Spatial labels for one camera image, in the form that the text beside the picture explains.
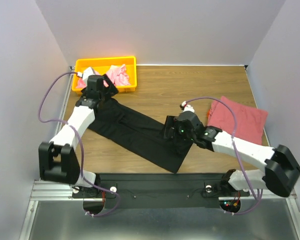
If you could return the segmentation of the black t shirt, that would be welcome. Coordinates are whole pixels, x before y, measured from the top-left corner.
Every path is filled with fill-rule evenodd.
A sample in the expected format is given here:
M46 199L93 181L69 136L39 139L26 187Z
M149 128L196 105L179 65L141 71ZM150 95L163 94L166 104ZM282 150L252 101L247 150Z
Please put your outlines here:
M193 142L177 135L165 138L165 124L111 98L99 108L88 129L171 173L177 173Z

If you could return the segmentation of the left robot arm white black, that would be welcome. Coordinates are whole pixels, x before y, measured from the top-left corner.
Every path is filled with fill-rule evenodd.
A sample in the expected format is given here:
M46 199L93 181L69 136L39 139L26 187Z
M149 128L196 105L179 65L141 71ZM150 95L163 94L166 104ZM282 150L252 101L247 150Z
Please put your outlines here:
M98 109L118 92L106 74L88 77L70 118L67 121L55 119L56 123L63 125L61 130L38 147L39 175L42 180L84 187L90 197L98 196L101 191L118 195L112 188L102 188L97 174L85 171L84 160L78 160L75 153L77 146L83 148L82 136L95 121Z

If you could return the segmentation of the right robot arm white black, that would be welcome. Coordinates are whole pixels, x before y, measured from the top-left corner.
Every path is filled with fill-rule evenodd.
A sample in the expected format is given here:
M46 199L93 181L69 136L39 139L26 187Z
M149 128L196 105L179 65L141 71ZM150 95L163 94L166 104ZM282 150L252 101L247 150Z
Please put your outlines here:
M220 182L221 192L232 195L249 188L267 189L287 198L300 177L300 165L291 150L284 146L262 146L237 137L215 126L205 126L192 111L179 116L167 116L164 137L185 140L202 149L239 157L241 162L253 165L255 170L230 170L229 176Z

